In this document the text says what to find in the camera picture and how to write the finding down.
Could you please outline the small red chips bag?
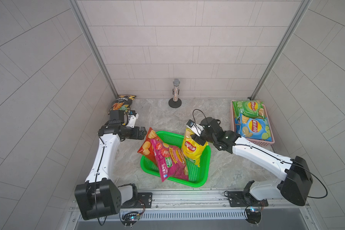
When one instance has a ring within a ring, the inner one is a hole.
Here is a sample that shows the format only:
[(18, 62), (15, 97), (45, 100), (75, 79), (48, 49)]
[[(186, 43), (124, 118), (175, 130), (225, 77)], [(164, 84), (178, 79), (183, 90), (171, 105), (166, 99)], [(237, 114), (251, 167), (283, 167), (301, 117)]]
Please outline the small red chips bag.
[(147, 159), (149, 159), (151, 162), (153, 162), (153, 164), (155, 166), (157, 166), (155, 155), (154, 155), (154, 150), (153, 150), (153, 147), (152, 147), (150, 140), (161, 141), (159, 136), (156, 134), (156, 132), (151, 127), (149, 128), (147, 135), (146, 135), (146, 139), (145, 139), (143, 145), (138, 150), (138, 153), (145, 156)]

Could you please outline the yellow chips bag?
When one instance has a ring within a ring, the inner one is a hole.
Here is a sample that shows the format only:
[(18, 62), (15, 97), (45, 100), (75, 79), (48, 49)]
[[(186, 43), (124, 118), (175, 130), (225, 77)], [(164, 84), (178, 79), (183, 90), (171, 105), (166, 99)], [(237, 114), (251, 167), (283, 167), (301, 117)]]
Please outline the yellow chips bag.
[(198, 137), (191, 129), (186, 128), (181, 150), (186, 159), (200, 167), (201, 156), (208, 142)]

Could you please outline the black chips bag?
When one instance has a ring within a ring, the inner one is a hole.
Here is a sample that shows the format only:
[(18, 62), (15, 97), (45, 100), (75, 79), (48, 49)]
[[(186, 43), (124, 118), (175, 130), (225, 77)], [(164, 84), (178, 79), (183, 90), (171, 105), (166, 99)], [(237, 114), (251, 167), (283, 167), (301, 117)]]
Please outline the black chips bag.
[(110, 111), (121, 110), (124, 112), (129, 112), (132, 102), (135, 99), (135, 95), (119, 95), (118, 98), (113, 102)]

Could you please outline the pink plastic basket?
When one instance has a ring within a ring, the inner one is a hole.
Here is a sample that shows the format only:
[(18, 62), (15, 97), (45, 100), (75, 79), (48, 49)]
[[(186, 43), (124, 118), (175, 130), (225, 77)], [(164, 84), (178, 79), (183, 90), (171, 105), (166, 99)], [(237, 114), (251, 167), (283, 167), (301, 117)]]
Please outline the pink plastic basket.
[[(239, 134), (240, 120), (239, 120), (239, 118), (236, 119), (236, 117), (235, 117), (235, 112), (234, 112), (233, 105), (232, 105), (233, 102), (234, 101), (231, 102), (231, 129), (232, 129), (232, 131)], [(268, 121), (270, 123), (265, 105), (264, 105), (264, 110), (265, 110), (266, 118), (268, 119)], [(255, 139), (250, 139), (250, 138), (246, 138), (246, 139), (248, 139), (249, 141), (251, 141), (252, 143), (254, 143), (256, 145), (269, 146), (269, 145), (272, 145), (275, 143), (275, 137), (273, 135), (273, 130), (272, 130), (271, 124), (270, 124), (270, 131), (271, 131), (273, 141), (255, 140)]]

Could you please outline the light blue chips bag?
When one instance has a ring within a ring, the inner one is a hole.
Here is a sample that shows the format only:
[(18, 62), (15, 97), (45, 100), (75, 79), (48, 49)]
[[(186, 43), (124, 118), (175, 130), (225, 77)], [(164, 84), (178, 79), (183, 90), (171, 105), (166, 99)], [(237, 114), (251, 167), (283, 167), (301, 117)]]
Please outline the light blue chips bag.
[(240, 114), (239, 120), (239, 134), (242, 137), (255, 140), (273, 141), (270, 131), (270, 123), (267, 118), (249, 118)]

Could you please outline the magenta tomato chips bag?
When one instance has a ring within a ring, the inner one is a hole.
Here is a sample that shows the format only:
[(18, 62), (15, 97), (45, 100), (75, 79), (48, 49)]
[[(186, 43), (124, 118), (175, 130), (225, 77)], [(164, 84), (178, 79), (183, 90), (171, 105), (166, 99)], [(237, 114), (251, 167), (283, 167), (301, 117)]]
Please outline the magenta tomato chips bag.
[(164, 182), (169, 177), (180, 180), (189, 180), (189, 171), (181, 149), (174, 145), (169, 145), (160, 139), (151, 139), (152, 150), (159, 168), (161, 181)]

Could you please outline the green plastic basket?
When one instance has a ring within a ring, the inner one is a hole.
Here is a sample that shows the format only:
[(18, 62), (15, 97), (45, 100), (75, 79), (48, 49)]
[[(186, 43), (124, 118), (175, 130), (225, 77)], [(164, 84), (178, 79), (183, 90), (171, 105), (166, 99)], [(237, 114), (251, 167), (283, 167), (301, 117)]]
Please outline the green plastic basket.
[[(179, 134), (174, 134), (167, 131), (157, 131), (157, 135), (169, 145), (174, 145), (181, 147), (183, 143), (184, 136)], [(209, 165), (210, 165), (210, 158), (211, 158), (211, 148), (210, 146), (206, 146), (203, 150), (201, 159), (200, 159), (200, 167), (197, 167), (190, 161), (187, 162), (187, 167), (189, 171), (189, 180), (182, 180), (175, 177), (169, 177), (167, 180), (180, 183), (190, 187), (201, 187), (207, 181), (209, 175)], [(148, 174), (160, 177), (160, 172), (158, 167), (150, 161), (145, 156), (142, 156), (140, 160), (141, 169)]]

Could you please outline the green cucumber chips bag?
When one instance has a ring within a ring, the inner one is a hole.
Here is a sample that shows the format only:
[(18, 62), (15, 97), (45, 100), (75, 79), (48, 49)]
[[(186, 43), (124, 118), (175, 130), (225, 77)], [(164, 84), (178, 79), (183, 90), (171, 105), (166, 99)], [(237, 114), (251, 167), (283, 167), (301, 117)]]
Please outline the green cucumber chips bag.
[(238, 119), (240, 114), (248, 118), (266, 118), (265, 109), (262, 101), (247, 100), (247, 101), (234, 101), (232, 103), (235, 112), (235, 117)]

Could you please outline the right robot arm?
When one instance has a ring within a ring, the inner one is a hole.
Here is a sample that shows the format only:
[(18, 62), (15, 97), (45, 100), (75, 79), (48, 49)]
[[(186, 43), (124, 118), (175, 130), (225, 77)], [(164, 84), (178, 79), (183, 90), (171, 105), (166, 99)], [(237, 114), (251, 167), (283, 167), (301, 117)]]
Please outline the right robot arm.
[(247, 183), (244, 190), (255, 199), (283, 198), (297, 206), (306, 204), (313, 178), (302, 157), (291, 159), (271, 152), (232, 130), (224, 131), (212, 117), (199, 125), (189, 120), (186, 126), (194, 132), (194, 140), (212, 143), (217, 150), (246, 158), (276, 176), (274, 180)]

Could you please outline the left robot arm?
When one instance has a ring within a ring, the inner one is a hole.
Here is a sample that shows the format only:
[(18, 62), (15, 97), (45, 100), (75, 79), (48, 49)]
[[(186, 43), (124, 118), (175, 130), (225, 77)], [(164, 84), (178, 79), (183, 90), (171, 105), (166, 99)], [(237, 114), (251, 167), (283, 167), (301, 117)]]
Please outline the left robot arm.
[(116, 153), (126, 139), (143, 140), (145, 127), (135, 125), (136, 111), (112, 110), (109, 120), (99, 129), (98, 151), (83, 184), (75, 188), (75, 198), (84, 220), (116, 215), (122, 207), (138, 204), (138, 191), (134, 184), (117, 187), (111, 180)]

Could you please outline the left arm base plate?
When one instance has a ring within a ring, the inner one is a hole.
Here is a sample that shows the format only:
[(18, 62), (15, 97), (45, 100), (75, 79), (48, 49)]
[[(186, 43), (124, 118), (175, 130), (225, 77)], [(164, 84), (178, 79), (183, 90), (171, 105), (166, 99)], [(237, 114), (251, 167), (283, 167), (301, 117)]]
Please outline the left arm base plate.
[(122, 209), (142, 209), (145, 208), (151, 208), (151, 202), (152, 202), (152, 196), (153, 193), (147, 192), (147, 193), (140, 193), (138, 192), (138, 195), (133, 197), (130, 200), (123, 201), (121, 208)]

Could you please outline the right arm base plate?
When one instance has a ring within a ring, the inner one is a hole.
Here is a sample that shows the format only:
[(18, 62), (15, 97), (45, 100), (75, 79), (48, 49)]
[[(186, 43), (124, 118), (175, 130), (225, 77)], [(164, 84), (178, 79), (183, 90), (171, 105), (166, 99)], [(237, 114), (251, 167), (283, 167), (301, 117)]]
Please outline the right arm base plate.
[(249, 192), (243, 191), (225, 191), (224, 196), (229, 200), (230, 207), (268, 207), (266, 199), (257, 200)]

